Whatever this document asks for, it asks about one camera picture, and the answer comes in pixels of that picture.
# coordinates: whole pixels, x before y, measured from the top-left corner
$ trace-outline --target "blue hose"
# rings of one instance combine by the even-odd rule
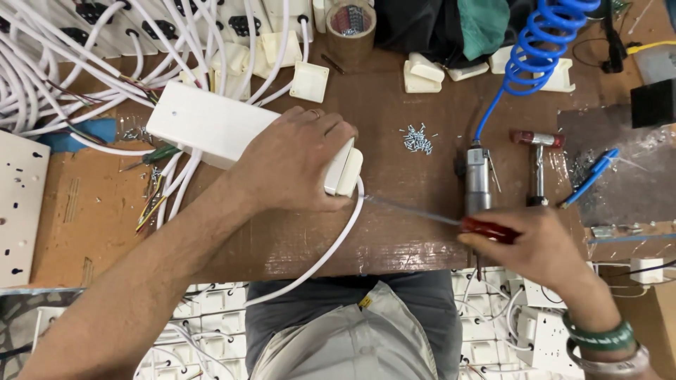
[[[577,37],[577,30],[587,23],[584,12],[593,11],[601,0],[558,0],[558,5],[548,5],[546,0],[538,0],[537,10],[527,20],[526,27],[518,35],[518,41],[512,48],[510,59],[505,65],[505,77],[496,97],[481,118],[474,140],[479,140],[488,116],[496,107],[502,93],[515,96],[530,95],[540,90],[552,76],[558,59],[568,49],[567,45]],[[558,31],[555,35],[544,31]],[[519,74],[527,73],[528,78]],[[532,78],[532,74],[541,76]],[[516,83],[525,89],[515,89]]]

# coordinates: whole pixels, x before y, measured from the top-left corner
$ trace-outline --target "packing tape roll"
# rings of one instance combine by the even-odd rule
[[[328,49],[342,64],[358,64],[373,50],[376,11],[366,1],[346,0],[327,13]]]

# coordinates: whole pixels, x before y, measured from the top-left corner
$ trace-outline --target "red screwdriver handle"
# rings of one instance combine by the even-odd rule
[[[520,233],[496,223],[482,222],[468,216],[461,220],[460,231],[463,233],[478,233],[489,239],[495,239],[498,243],[514,244],[514,240],[521,236]]]

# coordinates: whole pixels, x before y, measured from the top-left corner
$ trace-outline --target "green cloth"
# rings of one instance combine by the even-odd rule
[[[458,10],[465,57],[471,61],[495,53],[509,22],[507,0],[458,0]]]

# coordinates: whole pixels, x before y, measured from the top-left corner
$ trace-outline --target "bracelet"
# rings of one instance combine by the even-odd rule
[[[635,342],[633,329],[629,322],[625,320],[613,330],[602,333],[590,333],[589,331],[576,328],[571,322],[567,311],[563,314],[562,319],[563,324],[571,334],[571,339],[580,347],[589,348],[594,351],[617,351]]]
[[[642,374],[650,366],[650,353],[645,346],[636,342],[636,352],[621,362],[603,363],[592,362],[578,358],[573,351],[577,347],[574,340],[568,339],[566,351],[568,357],[577,364],[582,371],[590,375],[636,376]]]

